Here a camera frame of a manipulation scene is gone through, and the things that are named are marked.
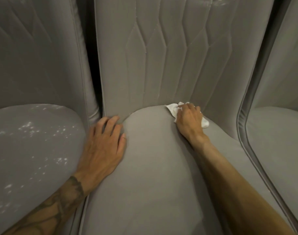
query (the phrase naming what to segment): seat cushion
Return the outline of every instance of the seat cushion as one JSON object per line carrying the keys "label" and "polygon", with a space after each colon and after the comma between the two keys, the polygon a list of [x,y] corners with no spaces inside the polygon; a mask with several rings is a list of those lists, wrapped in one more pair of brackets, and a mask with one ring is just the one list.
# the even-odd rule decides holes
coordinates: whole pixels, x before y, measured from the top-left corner
{"label": "seat cushion", "polygon": [[247,135],[264,170],[298,219],[298,112],[278,107],[253,109]]}
{"label": "seat cushion", "polygon": [[[124,158],[90,194],[82,234],[222,234],[194,151],[167,108],[138,110],[124,121],[124,129]],[[240,143],[211,121],[205,132],[281,212]]]}
{"label": "seat cushion", "polygon": [[0,233],[75,171],[85,130],[72,110],[49,104],[0,109]]}

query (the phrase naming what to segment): forearm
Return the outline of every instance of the forearm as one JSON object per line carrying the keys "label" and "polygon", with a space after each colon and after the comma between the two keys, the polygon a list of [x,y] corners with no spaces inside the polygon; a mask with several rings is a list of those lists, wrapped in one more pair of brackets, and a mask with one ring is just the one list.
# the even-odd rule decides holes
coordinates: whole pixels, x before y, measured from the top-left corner
{"label": "forearm", "polygon": [[71,176],[52,196],[8,229],[10,234],[57,234],[85,195],[81,183]]}
{"label": "forearm", "polygon": [[216,201],[234,234],[294,234],[286,222],[211,144],[191,141]]}

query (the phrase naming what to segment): tattoo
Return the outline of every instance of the tattoo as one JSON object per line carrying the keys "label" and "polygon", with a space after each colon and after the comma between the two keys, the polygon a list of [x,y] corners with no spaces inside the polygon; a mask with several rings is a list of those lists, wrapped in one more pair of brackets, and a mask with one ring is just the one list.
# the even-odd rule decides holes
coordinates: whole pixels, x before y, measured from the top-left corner
{"label": "tattoo", "polygon": [[71,176],[52,196],[3,234],[57,234],[83,199],[81,183]]}

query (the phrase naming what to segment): white rag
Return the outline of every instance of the white rag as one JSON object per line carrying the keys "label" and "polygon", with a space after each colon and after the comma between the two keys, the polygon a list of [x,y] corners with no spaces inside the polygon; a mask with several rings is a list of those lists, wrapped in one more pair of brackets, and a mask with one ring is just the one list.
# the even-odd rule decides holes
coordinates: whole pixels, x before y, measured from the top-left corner
{"label": "white rag", "polygon": [[[177,112],[178,112],[178,109],[180,105],[184,105],[185,103],[183,102],[179,102],[178,104],[174,103],[174,104],[170,104],[168,106],[166,106],[170,113],[172,114],[172,116],[175,118],[175,121],[174,123],[176,123],[176,118],[177,118]],[[202,128],[207,128],[209,126],[209,121],[207,121],[204,117],[202,118],[202,121],[201,121],[201,126]]]}

